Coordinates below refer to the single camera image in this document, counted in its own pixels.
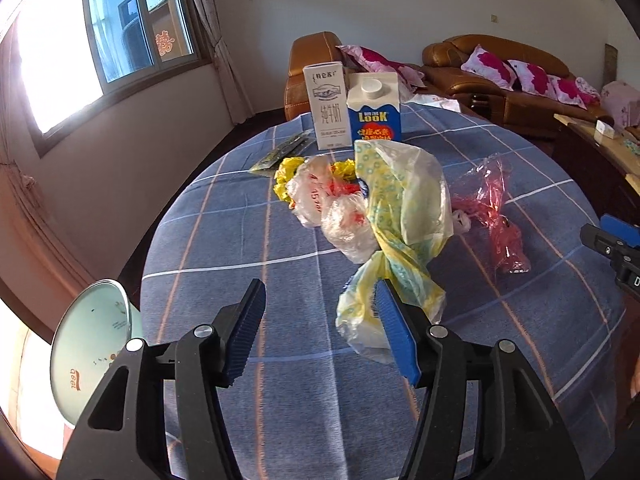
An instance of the screw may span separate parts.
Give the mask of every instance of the screw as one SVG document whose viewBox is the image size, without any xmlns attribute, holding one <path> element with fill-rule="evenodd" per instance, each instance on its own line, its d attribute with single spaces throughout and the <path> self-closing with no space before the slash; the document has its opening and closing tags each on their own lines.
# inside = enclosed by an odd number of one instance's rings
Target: screw
<svg viewBox="0 0 640 480">
<path fill-rule="evenodd" d="M 434 336 L 437 337 L 438 339 L 443 339 L 444 337 L 446 337 L 447 335 L 449 335 L 449 330 L 447 330 L 446 328 L 444 328 L 441 325 L 433 325 L 430 329 L 429 329 L 429 333 Z"/>
<path fill-rule="evenodd" d="M 498 348 L 500 348 L 500 350 L 506 352 L 507 354 L 511 354 L 515 352 L 516 345 L 514 345 L 513 342 L 509 341 L 508 339 L 503 339 L 498 343 Z"/>
<path fill-rule="evenodd" d="M 126 348 L 129 352 L 137 352 L 145 345 L 145 342 L 142 339 L 130 339 L 127 341 Z"/>
<path fill-rule="evenodd" d="M 209 337 L 213 333 L 213 328 L 209 325 L 200 325 L 193 329 L 193 335 L 196 337 Z"/>
</svg>

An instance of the pink and white pillow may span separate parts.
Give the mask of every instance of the pink and white pillow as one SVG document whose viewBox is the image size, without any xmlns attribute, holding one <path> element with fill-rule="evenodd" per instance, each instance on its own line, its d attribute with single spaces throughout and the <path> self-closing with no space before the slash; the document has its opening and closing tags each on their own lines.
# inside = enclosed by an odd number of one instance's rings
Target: pink and white pillow
<svg viewBox="0 0 640 480">
<path fill-rule="evenodd" d="M 518 75 L 524 93 L 548 97 L 554 101 L 558 100 L 554 87 L 542 67 L 517 59 L 510 59 L 509 64 Z"/>
<path fill-rule="evenodd" d="M 587 109 L 580 97 L 580 91 L 574 80 L 562 79 L 556 75 L 550 75 L 549 81 L 553 85 L 556 91 L 556 97 L 558 101 L 565 105 L 577 105 L 580 108 Z"/>
<path fill-rule="evenodd" d="M 600 104 L 600 94 L 598 94 L 598 91 L 587 83 L 584 78 L 575 78 L 575 85 L 578 87 L 580 98 L 584 104 L 587 106 Z"/>
<path fill-rule="evenodd" d="M 367 72 L 396 72 L 399 82 L 405 85 L 409 92 L 413 93 L 415 88 L 424 88 L 426 85 L 422 81 L 424 74 L 418 72 L 403 63 L 389 61 L 382 54 L 375 50 L 357 45 L 339 45 L 338 48 L 350 56 L 357 64 Z"/>
<path fill-rule="evenodd" d="M 460 68 L 492 81 L 499 88 L 513 92 L 513 84 L 517 79 L 513 68 L 480 45 L 476 46 L 468 61 Z"/>
</svg>

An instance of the white cap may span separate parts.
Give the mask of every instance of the white cap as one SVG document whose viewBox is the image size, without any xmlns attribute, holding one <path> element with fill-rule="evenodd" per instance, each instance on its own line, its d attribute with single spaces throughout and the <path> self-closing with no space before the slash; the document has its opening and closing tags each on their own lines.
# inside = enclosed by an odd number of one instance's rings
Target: white cap
<svg viewBox="0 0 640 480">
<path fill-rule="evenodd" d="M 368 99 L 377 99 L 385 93 L 382 82 L 372 77 L 364 78 L 360 87 L 362 88 L 362 93 Z"/>
</svg>

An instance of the round table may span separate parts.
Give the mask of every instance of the round table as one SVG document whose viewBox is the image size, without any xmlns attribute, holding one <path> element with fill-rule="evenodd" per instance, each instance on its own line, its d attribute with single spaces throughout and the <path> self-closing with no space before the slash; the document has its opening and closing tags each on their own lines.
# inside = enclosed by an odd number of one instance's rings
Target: round table
<svg viewBox="0 0 640 480">
<path fill-rule="evenodd" d="M 357 269 L 320 229 L 303 228 L 272 192 L 247 173 L 277 143 L 312 128 L 309 114 L 261 133 L 212 164 L 186 188 L 156 231 L 142 285 L 150 344 L 176 340 L 238 302 L 252 278 L 267 306 L 244 375 L 220 403 L 236 459 L 250 480 L 384 480 L 398 476 L 420 412 L 420 392 L 393 365 L 367 360 L 335 328 L 335 307 Z M 402 106 L 402 140 L 436 156 L 449 182 L 501 153 L 513 168 L 504 213 L 522 230 L 532 270 L 484 270 L 486 230 L 452 237 L 430 265 L 447 293 L 442 323 L 462 339 L 516 342 L 574 439 L 590 476 L 613 450 L 613 359 L 623 317 L 608 262 L 580 244 L 597 222 L 576 184 L 518 135 L 476 118 Z M 318 153 L 315 144 L 304 155 Z M 330 152 L 336 160 L 353 150 Z M 186 476 L 166 387 L 172 467 Z M 465 426 L 471 427 L 468 418 Z M 459 472 L 469 468 L 465 433 Z"/>
</svg>

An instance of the sofa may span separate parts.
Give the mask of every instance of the sofa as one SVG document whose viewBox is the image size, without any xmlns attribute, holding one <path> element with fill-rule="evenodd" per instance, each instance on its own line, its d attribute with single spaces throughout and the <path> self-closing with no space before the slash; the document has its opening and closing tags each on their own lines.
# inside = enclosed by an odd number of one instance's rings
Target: sofa
<svg viewBox="0 0 640 480">
<path fill-rule="evenodd" d="M 565 105 L 546 97 L 507 91 L 493 82 L 469 72 L 460 66 L 467 61 L 478 44 L 503 61 L 517 59 L 541 66 L 549 75 L 575 78 L 561 60 L 544 50 L 516 41 L 504 40 L 484 34 L 456 36 L 434 43 L 422 51 L 421 70 L 427 80 L 444 94 L 451 96 L 492 123 L 512 130 L 530 139 L 556 138 L 562 124 L 554 114 L 595 122 L 602 120 L 613 125 L 613 118 L 599 106 L 584 110 Z"/>
<path fill-rule="evenodd" d="M 340 61 L 344 65 L 353 65 L 353 63 L 348 63 L 346 56 L 340 49 L 336 48 L 340 44 L 342 44 L 340 39 L 332 32 L 317 32 L 316 34 L 298 38 L 293 42 L 289 55 L 289 76 L 284 90 L 284 113 L 287 121 L 310 111 L 309 98 L 306 95 L 305 76 L 302 72 L 306 65 L 331 61 Z M 411 66 L 416 70 L 422 70 L 418 65 Z M 425 81 L 425 85 L 425 88 L 419 90 L 421 93 L 448 97 L 433 84 Z M 461 110 L 464 114 L 479 117 L 465 106 L 461 106 Z"/>
</svg>

